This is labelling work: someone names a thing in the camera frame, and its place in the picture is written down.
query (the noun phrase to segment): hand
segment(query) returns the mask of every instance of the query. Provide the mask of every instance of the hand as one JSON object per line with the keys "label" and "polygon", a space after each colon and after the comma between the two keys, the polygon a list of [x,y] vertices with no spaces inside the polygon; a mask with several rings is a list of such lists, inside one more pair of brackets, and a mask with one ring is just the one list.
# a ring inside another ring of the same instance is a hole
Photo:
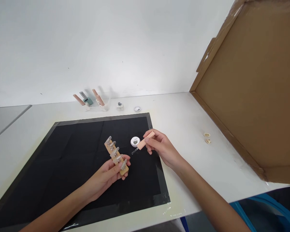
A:
{"label": "hand", "polygon": [[[151,139],[145,138],[152,131],[155,133],[155,136]],[[183,159],[167,136],[160,131],[155,129],[148,130],[143,137],[145,138],[148,153],[151,155],[152,150],[156,150],[163,162],[170,168],[174,169],[181,159]]]}
{"label": "hand", "polygon": [[[130,166],[130,156],[122,155],[123,159],[127,159],[127,165]],[[99,198],[115,181],[125,180],[128,176],[128,172],[126,172],[123,176],[120,175],[120,168],[122,163],[115,165],[113,160],[110,159],[106,161],[101,168],[99,168],[96,173],[86,181],[85,184],[81,186],[83,191],[86,192],[88,196],[88,203],[92,202]]]}

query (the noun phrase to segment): white wall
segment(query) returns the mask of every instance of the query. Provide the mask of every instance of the white wall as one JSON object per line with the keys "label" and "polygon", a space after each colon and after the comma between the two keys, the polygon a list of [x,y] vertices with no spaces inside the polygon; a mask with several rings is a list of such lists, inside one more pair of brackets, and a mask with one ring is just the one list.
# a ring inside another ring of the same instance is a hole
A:
{"label": "white wall", "polygon": [[0,107],[189,91],[233,0],[0,0]]}

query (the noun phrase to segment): gray surface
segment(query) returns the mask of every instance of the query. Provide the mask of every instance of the gray surface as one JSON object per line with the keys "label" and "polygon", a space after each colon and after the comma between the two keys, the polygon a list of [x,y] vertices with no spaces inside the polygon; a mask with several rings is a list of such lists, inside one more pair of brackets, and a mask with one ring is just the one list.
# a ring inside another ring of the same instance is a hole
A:
{"label": "gray surface", "polygon": [[30,107],[30,105],[24,105],[0,108],[0,134],[2,134],[2,132],[4,132]]}
{"label": "gray surface", "polygon": [[216,232],[203,211],[186,216],[189,232]]}

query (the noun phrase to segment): small white container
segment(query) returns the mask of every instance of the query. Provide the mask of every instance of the small white container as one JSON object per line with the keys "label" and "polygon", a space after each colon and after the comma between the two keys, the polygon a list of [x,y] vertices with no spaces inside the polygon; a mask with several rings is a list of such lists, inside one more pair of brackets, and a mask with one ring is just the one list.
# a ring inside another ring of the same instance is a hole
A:
{"label": "small white container", "polygon": [[140,143],[140,139],[139,139],[139,137],[133,137],[133,138],[131,139],[131,145],[132,145],[133,147],[137,147],[139,143]]}
{"label": "small white container", "polygon": [[116,107],[116,109],[117,109],[118,111],[123,111],[123,110],[124,110],[123,104],[122,104],[121,102],[117,103],[117,107]]}

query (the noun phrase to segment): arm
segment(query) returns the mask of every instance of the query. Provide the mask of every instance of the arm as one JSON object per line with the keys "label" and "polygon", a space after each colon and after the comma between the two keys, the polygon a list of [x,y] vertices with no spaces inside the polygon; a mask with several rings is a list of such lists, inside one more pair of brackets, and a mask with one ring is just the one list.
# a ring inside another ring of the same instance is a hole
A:
{"label": "arm", "polygon": [[237,212],[181,157],[165,134],[151,129],[144,137],[152,131],[155,136],[145,138],[148,153],[151,155],[152,150],[156,150],[163,162],[175,171],[198,201],[215,230],[249,232]]}
{"label": "arm", "polygon": [[[128,159],[127,165],[130,166],[130,157],[123,155],[123,158]],[[98,199],[115,181],[120,178],[124,180],[128,176],[128,173],[120,175],[121,165],[122,163],[115,166],[112,159],[106,161],[85,184],[24,227],[21,232],[59,231],[82,208]]]}

